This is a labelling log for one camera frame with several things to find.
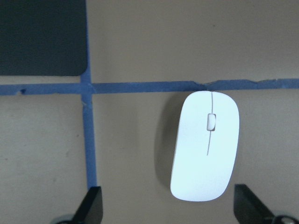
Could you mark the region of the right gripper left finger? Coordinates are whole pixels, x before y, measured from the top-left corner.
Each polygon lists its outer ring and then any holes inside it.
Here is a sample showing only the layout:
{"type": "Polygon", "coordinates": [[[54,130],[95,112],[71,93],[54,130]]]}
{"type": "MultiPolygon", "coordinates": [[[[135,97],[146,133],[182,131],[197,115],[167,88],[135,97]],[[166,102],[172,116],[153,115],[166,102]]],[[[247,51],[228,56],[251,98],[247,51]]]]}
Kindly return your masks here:
{"type": "Polygon", "coordinates": [[[74,224],[100,224],[103,219],[101,187],[91,187],[73,217],[74,224]]]}

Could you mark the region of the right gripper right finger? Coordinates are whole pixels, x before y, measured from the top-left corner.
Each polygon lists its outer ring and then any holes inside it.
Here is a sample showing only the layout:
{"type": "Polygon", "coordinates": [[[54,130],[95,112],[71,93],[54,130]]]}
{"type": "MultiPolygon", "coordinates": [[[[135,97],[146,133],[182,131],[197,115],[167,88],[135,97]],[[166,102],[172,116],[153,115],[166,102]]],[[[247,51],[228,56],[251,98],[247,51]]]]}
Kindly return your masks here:
{"type": "Polygon", "coordinates": [[[239,224],[271,224],[274,214],[245,184],[234,188],[234,216],[239,224]]]}

